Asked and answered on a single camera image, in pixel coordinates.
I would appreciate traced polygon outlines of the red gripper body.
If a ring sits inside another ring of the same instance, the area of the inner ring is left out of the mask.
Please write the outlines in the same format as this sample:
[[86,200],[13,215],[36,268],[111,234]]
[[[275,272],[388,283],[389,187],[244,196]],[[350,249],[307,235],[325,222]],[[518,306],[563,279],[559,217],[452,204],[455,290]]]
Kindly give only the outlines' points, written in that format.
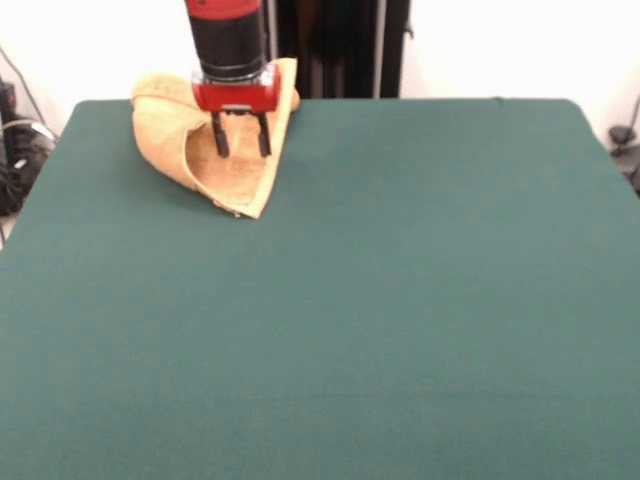
[[197,74],[191,85],[196,104],[206,112],[273,112],[279,103],[280,69],[268,64],[256,76],[239,82],[214,82]]

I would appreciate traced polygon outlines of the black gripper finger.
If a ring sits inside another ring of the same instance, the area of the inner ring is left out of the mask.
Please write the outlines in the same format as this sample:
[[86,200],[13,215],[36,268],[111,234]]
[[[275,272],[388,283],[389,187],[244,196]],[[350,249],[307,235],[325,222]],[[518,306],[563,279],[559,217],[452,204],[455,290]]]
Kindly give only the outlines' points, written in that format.
[[257,113],[254,115],[259,125],[259,133],[258,133],[258,145],[260,149],[260,154],[262,156],[270,156],[271,151],[271,143],[269,137],[269,126],[267,115],[262,113]]
[[222,158],[227,158],[230,150],[227,136],[222,125],[221,114],[219,112],[212,112],[211,120],[217,152]]

